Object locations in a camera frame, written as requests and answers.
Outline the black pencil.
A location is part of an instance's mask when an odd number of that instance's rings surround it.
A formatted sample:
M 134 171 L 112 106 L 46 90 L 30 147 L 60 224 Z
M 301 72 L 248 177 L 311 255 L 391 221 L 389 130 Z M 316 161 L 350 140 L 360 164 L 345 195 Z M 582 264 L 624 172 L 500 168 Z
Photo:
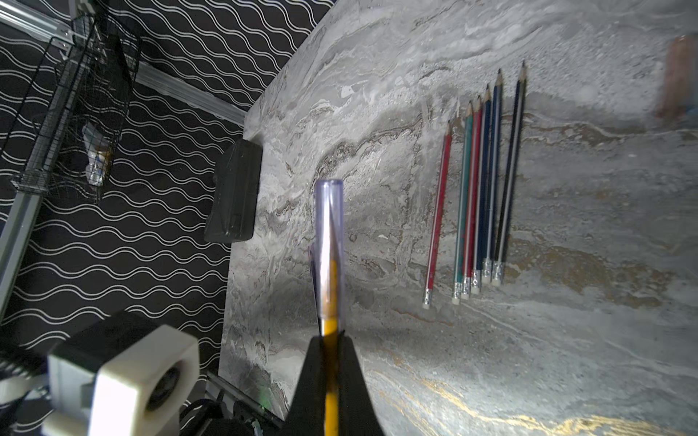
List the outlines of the black pencil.
M 521 143 L 522 123 L 525 109 L 527 71 L 527 65 L 525 61 L 523 61 L 519 76 L 517 78 L 516 94 L 514 95 L 514 109 L 512 116 L 509 150 L 506 162 L 505 185 L 503 190 L 503 201 L 499 220 L 500 226 L 496 244 L 496 255 L 494 256 L 492 277 L 492 285 L 494 286 L 501 286 L 504 283 L 506 245 L 512 215 L 514 182 L 516 181 L 516 165 L 519 147 Z

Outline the clear purple pencil cap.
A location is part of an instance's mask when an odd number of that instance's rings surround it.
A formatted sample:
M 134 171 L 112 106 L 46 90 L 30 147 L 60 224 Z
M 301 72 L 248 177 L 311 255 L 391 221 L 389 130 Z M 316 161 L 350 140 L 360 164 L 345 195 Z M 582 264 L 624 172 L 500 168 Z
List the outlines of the clear purple pencil cap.
M 318 316 L 341 318 L 344 287 L 344 186 L 341 180 L 320 180 L 314 189 L 316 240 L 314 241 L 314 285 Z

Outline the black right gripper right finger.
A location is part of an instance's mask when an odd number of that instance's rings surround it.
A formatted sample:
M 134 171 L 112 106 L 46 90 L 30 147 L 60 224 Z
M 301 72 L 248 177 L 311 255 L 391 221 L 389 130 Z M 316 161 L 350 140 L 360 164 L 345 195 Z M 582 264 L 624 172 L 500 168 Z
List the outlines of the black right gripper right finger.
M 374 411 L 353 340 L 339 336 L 339 435 L 384 435 Z

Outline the clear pink pencil cap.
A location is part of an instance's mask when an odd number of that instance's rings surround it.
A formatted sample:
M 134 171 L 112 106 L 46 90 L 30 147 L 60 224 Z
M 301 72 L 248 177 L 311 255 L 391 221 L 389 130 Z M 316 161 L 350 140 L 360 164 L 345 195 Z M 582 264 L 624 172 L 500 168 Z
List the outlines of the clear pink pencil cap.
M 678 36 L 668 48 L 657 116 L 667 122 L 697 116 L 697 34 Z

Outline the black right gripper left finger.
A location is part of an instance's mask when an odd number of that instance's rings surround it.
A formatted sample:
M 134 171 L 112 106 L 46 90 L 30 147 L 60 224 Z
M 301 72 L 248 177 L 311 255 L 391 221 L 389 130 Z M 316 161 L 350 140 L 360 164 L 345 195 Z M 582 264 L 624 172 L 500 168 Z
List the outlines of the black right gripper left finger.
M 294 398 L 280 435 L 325 434 L 325 356 L 323 338 L 314 337 L 308 346 Z

